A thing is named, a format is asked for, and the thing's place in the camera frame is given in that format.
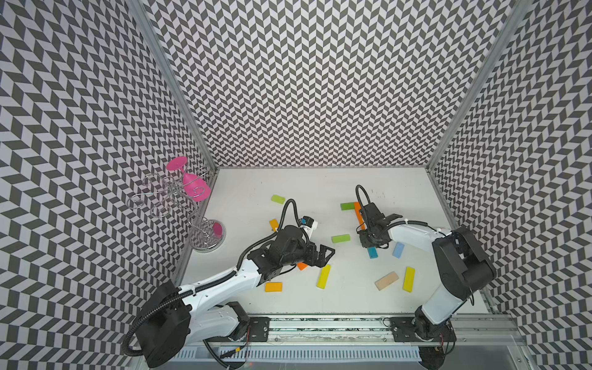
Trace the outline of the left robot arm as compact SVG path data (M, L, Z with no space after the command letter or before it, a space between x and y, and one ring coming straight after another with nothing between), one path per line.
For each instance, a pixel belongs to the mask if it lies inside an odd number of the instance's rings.
M156 368L172 359L188 339L239 341L251 320L233 301L236 294L270 282L288 266L324 268L334 255L334 248L311 242L308 227L280 228L247 247L233 268L189 285L160 285L123 336L121 351L142 356Z

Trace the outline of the light green block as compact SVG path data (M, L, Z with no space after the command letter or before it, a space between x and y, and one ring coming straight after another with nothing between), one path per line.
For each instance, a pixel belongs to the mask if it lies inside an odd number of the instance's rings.
M331 242L333 244L345 243L345 242L349 242L350 240L351 240L351 236L349 234L341 234L341 235L336 235L336 236L331 237Z

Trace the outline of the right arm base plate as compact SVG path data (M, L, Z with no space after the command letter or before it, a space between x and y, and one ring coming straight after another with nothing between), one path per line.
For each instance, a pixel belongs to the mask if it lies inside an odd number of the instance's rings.
M437 325L425 317L391 317L388 321L395 342L426 342L440 345L456 342L456 333L449 321Z

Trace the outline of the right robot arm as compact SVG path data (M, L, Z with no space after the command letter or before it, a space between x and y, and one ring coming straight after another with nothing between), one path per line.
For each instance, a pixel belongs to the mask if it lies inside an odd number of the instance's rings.
M437 229L424 221L385 216L374 203L358 211L364 229L357 232L364 248L377 248L394 241L432 252L440 284L430 299L410 318L393 319L397 342L454 341L449 321L474 294L496 277L496 269L481 243L467 228Z

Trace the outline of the teal block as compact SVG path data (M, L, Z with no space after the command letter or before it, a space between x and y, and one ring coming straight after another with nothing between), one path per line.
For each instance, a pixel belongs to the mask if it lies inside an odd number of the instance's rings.
M368 248L367 251L370 259L376 259L378 257L376 248Z

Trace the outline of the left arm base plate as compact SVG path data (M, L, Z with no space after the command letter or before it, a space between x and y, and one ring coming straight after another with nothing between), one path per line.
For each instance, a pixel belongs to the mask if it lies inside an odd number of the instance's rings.
M266 316L250 317L248 322L240 322L229 336L217 337L216 342L267 342L271 319Z

